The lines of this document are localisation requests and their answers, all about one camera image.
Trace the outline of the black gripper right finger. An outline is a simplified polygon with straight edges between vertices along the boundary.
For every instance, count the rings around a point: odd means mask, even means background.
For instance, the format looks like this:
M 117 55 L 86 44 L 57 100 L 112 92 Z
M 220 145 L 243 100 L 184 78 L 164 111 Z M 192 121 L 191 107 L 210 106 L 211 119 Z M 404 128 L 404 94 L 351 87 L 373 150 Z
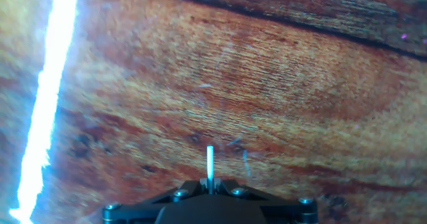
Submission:
M 318 203 L 313 198 L 284 199 L 234 179 L 216 179 L 214 183 L 214 214 L 220 223 L 318 222 Z

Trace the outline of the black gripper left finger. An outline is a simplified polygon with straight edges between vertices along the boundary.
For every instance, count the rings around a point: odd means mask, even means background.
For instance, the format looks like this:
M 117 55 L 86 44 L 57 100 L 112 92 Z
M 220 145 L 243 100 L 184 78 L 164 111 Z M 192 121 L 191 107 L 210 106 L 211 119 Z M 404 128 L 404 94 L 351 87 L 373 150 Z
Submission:
M 166 207 L 177 207 L 184 201 L 209 194 L 209 179 L 185 181 L 182 186 L 133 205 L 110 203 L 102 209 L 103 224 L 155 223 Z

